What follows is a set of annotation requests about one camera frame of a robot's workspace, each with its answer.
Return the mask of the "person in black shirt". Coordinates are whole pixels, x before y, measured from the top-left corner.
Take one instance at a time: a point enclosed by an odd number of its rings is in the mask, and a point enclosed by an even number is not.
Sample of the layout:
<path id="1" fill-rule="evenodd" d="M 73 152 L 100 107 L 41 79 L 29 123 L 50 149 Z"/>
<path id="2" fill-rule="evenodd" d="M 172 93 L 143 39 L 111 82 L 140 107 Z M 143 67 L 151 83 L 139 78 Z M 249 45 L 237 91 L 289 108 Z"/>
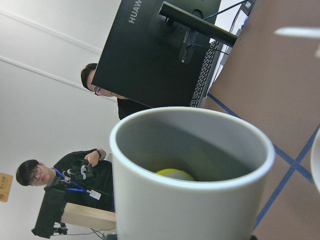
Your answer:
<path id="1" fill-rule="evenodd" d="M 84 88 L 93 92 L 96 96 L 103 96 L 103 97 L 116 97 L 117 99 L 117 107 L 118 107 L 118 117 L 120 120 L 124 119 L 125 117 L 140 112 L 144 110 L 151 109 L 150 107 L 116 94 L 110 90 L 103 89 L 92 84 L 93 77 L 96 72 L 97 63 L 89 63 L 87 64 L 80 72 L 81 82 Z"/>

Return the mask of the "black monitor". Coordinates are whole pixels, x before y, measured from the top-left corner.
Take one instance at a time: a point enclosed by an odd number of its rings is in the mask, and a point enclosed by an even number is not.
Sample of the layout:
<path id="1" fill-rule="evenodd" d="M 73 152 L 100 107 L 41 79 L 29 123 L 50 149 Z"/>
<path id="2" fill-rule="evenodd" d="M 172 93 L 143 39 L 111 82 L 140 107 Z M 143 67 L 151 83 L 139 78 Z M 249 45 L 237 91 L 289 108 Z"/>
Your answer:
<path id="1" fill-rule="evenodd" d="M 190 107 L 210 39 L 237 37 L 215 26 L 218 0 L 123 0 L 92 84 L 151 108 Z"/>

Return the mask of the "yellow lemon slice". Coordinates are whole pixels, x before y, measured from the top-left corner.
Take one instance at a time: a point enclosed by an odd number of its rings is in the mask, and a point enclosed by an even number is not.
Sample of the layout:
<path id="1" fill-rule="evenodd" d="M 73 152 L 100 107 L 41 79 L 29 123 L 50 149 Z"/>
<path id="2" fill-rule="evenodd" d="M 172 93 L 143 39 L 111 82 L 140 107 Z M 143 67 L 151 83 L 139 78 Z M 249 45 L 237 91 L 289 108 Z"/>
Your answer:
<path id="1" fill-rule="evenodd" d="M 195 178 L 192 177 L 189 173 L 179 170 L 176 168 L 165 168 L 158 170 L 156 174 L 172 179 L 184 180 L 184 181 L 195 181 Z"/>

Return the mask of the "wooden post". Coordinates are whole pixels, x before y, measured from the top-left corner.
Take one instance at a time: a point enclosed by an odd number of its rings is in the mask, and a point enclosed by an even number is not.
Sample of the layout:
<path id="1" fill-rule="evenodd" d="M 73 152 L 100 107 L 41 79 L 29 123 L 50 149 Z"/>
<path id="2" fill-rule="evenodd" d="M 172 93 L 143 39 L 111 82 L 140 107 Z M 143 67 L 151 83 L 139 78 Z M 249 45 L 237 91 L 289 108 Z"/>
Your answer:
<path id="1" fill-rule="evenodd" d="M 116 214 L 111 211 L 88 206 L 67 203 L 61 217 L 65 224 L 97 230 L 107 230 L 116 227 Z"/>

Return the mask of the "white mug with handle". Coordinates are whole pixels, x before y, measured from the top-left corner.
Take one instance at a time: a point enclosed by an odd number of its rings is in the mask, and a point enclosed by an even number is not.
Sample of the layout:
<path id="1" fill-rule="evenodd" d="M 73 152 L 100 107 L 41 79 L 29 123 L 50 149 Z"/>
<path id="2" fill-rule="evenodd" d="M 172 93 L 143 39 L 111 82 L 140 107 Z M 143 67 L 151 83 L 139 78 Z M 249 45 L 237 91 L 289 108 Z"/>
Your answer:
<path id="1" fill-rule="evenodd" d="M 120 240 L 249 240 L 266 176 L 270 139 L 226 113 L 160 107 L 115 125 L 112 153 Z"/>

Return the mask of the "black keyboard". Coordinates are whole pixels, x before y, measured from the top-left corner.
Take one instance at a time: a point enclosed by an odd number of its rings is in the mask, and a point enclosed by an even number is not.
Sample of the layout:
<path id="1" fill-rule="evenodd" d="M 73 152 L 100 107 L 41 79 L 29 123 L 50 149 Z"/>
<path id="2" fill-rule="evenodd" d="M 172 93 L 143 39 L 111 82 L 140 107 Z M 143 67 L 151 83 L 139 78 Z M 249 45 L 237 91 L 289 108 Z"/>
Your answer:
<path id="1" fill-rule="evenodd" d="M 205 54 L 200 75 L 190 102 L 190 107 L 199 108 L 207 96 L 222 46 L 223 44 L 217 40 L 213 40 L 210 43 L 209 49 Z"/>

